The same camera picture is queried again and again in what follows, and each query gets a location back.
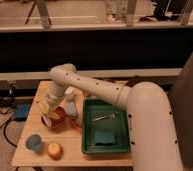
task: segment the floor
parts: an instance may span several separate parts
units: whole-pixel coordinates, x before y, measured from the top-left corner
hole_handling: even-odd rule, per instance
[[[112,4],[112,0],[48,0],[47,9],[53,25],[65,24],[103,24],[109,17],[107,10],[115,11],[115,5],[106,8],[106,4]],[[25,24],[29,11],[33,5],[32,0],[0,0],[0,27],[11,26],[40,26],[41,20],[37,7],[31,15],[28,24]],[[143,16],[152,15],[155,9],[151,0],[137,0],[135,10],[135,23]]]

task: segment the green plastic bin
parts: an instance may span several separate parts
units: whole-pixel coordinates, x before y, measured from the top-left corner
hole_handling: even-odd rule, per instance
[[[113,112],[118,112],[119,116],[114,119],[93,121],[97,117],[109,115]],[[115,143],[112,145],[95,144],[94,136],[97,131],[114,133]],[[84,154],[130,152],[126,113],[100,99],[85,99],[83,102],[82,152]]]

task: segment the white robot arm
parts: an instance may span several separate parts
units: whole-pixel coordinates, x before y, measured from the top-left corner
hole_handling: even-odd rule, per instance
[[[183,171],[171,107],[156,84],[142,82],[133,88],[76,74],[72,64],[50,71],[52,84],[46,95],[48,112],[73,86],[126,110],[134,171]]]

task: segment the gray cup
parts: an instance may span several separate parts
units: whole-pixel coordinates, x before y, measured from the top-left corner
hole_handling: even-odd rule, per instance
[[[29,150],[41,152],[43,149],[43,142],[41,137],[38,134],[33,134],[29,136],[26,140],[26,147]]]

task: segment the metal frame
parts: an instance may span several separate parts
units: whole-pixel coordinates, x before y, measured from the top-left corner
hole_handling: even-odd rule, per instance
[[[190,14],[193,10],[193,0],[188,0],[183,9],[183,13],[179,18],[181,25],[186,25],[189,22]]]
[[[159,84],[172,84],[181,68],[173,69],[128,69],[128,70],[90,70],[78,71],[79,74],[93,78],[118,78],[131,79],[141,76],[145,80],[154,81]],[[48,72],[17,72],[0,73],[0,90],[9,89],[9,82],[15,82],[17,89],[35,89],[39,82],[50,80]]]

